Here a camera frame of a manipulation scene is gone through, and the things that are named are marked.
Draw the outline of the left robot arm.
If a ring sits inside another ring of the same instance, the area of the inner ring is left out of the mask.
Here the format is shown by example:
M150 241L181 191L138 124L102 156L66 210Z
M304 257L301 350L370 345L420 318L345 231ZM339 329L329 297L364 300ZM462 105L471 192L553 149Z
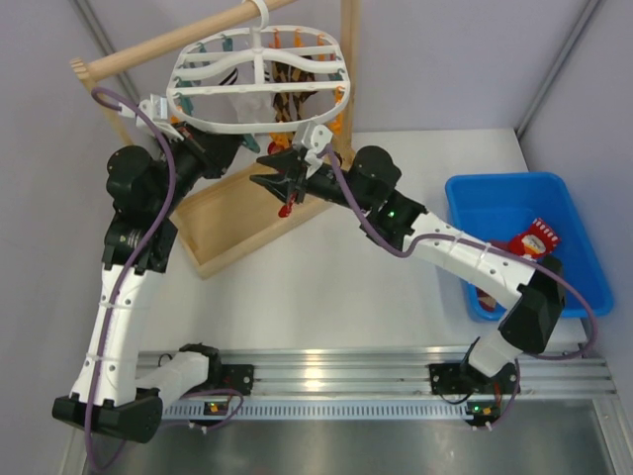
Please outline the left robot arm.
M55 419L88 433L146 443L164 409L190 391L212 393L223 384L218 350L202 343L136 375L144 324L177 235L170 216L198 180L221 178L241 146L237 136L185 123L176 130L181 138L170 143L171 158L128 145L107 163L115 215L104 238L99 310L80 374L52 407Z

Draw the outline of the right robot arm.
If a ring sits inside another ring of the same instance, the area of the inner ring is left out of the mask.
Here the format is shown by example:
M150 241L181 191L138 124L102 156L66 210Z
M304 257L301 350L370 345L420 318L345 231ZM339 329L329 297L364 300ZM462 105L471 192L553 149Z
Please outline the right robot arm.
M547 257L538 263L453 228L398 191L402 172L376 145L360 148L349 169L340 168L336 157L328 163L311 158L302 146L256 161L269 171L250 179L282 202L281 215L306 196L346 207L360 219L366 236L390 254L416 256L442 268L505 308L497 329L477 338L460 362L442 363L431 372L433 394L466 401L476 394L517 390L515 358L541 354L565 308L560 260Z

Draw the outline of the white plastic sock hanger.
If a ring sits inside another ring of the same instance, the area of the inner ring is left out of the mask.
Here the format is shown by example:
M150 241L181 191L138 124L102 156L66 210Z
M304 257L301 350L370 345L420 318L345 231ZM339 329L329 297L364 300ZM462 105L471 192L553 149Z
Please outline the white plastic sock hanger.
M351 96L351 78L338 41L330 34L308 27L272 25L269 12L258 2L260 20L248 28L221 31L184 47L178 54L163 97L171 124L188 123L203 132L243 135L247 149L257 152L257 136L286 145L298 126L314 121L338 136L343 130L344 109ZM312 72L314 82L275 83L272 62ZM221 86L235 67L248 65L254 78L244 85ZM226 98L230 93L314 92L305 103L300 121L238 123Z

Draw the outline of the red christmas sock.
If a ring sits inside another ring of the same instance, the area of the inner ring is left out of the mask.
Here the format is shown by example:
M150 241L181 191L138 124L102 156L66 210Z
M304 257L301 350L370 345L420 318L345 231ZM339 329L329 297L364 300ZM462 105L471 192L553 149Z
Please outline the red christmas sock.
M507 248L515 255L538 260L552 253L561 243L558 234L541 218L536 218L528 229L513 237Z
M299 193L297 191L288 195L284 204L281 206L281 208L278 211L279 218L285 219L285 218L288 218L292 214L293 208L297 203L298 197L299 197Z

